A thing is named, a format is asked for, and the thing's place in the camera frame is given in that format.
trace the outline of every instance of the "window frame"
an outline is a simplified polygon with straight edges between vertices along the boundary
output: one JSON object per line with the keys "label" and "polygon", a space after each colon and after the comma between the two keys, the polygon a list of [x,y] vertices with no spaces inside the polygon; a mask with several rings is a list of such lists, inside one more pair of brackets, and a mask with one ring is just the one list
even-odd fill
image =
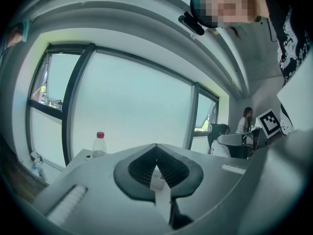
{"label": "window frame", "polygon": [[[86,45],[49,45],[47,49],[44,51],[40,62],[38,63],[36,70],[34,72],[31,86],[28,92],[28,100],[26,106],[26,137],[27,137],[27,144],[29,153],[31,153],[34,149],[34,145],[31,139],[31,130],[30,130],[30,109],[31,107],[36,108],[37,110],[48,114],[52,117],[56,117],[62,120],[62,147],[63,147],[63,156],[66,166],[72,160],[72,151],[71,151],[71,138],[70,138],[70,127],[71,127],[71,112],[73,107],[74,96],[77,90],[77,86],[81,80],[81,77],[85,71],[87,63],[94,52],[112,55],[116,57],[120,57],[123,59],[127,59],[133,62],[137,62],[158,70],[162,73],[170,75],[173,78],[179,79],[192,87],[191,93],[191,101],[190,101],[190,111],[189,111],[189,119],[188,119],[188,126],[187,132],[184,140],[184,148],[190,150],[192,145],[193,137],[199,136],[206,136],[208,132],[195,132],[196,126],[196,118],[197,118],[197,111],[198,111],[198,100],[199,100],[199,93],[203,94],[204,96],[208,97],[212,101],[216,103],[216,116],[214,116],[215,122],[217,122],[217,115],[218,115],[218,102],[219,99],[215,95],[213,95],[209,90],[205,89],[204,87],[200,86],[198,82],[194,82],[183,75],[166,68],[162,65],[159,65],[155,62],[152,62],[148,59],[124,52],[119,51],[116,49],[106,48],[106,47],[97,47],[95,44],[90,43]],[[45,60],[47,55],[52,54],[80,54],[80,57],[72,71],[70,79],[67,84],[67,88],[64,95],[62,109],[58,110],[48,105],[41,104],[33,99],[31,99],[32,91],[35,86],[36,78],[40,72],[42,67],[42,63]]]}

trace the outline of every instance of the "black and white patterned clothing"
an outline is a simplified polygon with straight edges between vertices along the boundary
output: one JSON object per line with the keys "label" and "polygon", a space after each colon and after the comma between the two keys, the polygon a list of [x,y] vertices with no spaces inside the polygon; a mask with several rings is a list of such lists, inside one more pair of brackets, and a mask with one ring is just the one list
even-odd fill
{"label": "black and white patterned clothing", "polygon": [[[311,27],[308,27],[305,5],[295,0],[266,0],[269,18],[278,40],[278,63],[284,85],[292,78],[312,46]],[[280,125],[283,135],[293,132],[293,125],[281,105]]]}

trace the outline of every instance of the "person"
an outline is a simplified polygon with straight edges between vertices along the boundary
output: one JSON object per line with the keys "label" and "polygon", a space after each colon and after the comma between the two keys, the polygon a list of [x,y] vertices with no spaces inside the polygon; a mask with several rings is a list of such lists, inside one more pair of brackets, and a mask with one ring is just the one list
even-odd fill
{"label": "person", "polygon": [[23,20],[22,22],[17,23],[4,33],[0,42],[0,66],[2,63],[2,57],[9,47],[14,46],[20,41],[26,42],[28,29],[29,21]]}
{"label": "person", "polygon": [[244,110],[244,116],[239,120],[236,134],[245,133],[249,131],[252,122],[253,110],[250,107],[246,107]]}
{"label": "person", "polygon": [[209,142],[209,148],[211,150],[211,155],[230,157],[227,146],[217,142],[217,138],[221,135],[228,135],[229,127],[226,124],[218,124],[214,126],[212,132],[207,136]]}
{"label": "person", "polygon": [[[278,62],[285,86],[294,76],[312,46],[311,0],[190,0],[193,17],[208,28],[251,23],[269,18],[278,40]],[[289,116],[281,105],[283,135],[293,132]]]}

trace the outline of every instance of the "frosted window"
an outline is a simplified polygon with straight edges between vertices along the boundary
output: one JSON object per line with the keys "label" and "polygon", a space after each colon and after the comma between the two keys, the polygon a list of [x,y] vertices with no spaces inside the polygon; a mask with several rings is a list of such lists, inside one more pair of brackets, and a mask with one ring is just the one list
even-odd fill
{"label": "frosted window", "polygon": [[209,152],[209,142],[207,136],[204,137],[194,137],[192,140],[191,150],[200,152],[203,154],[208,154]]}
{"label": "frosted window", "polygon": [[98,131],[108,153],[149,143],[183,147],[191,86],[123,58],[94,53],[75,95],[72,152],[92,149]]}
{"label": "frosted window", "polygon": [[80,55],[53,54],[47,73],[47,97],[63,102],[65,90]]}
{"label": "frosted window", "polygon": [[43,158],[65,167],[61,120],[30,108],[30,130],[33,148]]}
{"label": "frosted window", "polygon": [[215,102],[213,102],[206,96],[199,94],[196,128],[203,127],[205,120],[207,119],[210,112],[213,110],[214,106]]}

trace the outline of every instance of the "red bottle cap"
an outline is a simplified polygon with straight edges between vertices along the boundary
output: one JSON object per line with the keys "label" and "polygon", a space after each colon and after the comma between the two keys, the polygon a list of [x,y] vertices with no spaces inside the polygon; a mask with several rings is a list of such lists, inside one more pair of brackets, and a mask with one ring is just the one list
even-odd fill
{"label": "red bottle cap", "polygon": [[101,131],[97,132],[97,138],[99,138],[99,139],[104,138],[104,133]]}

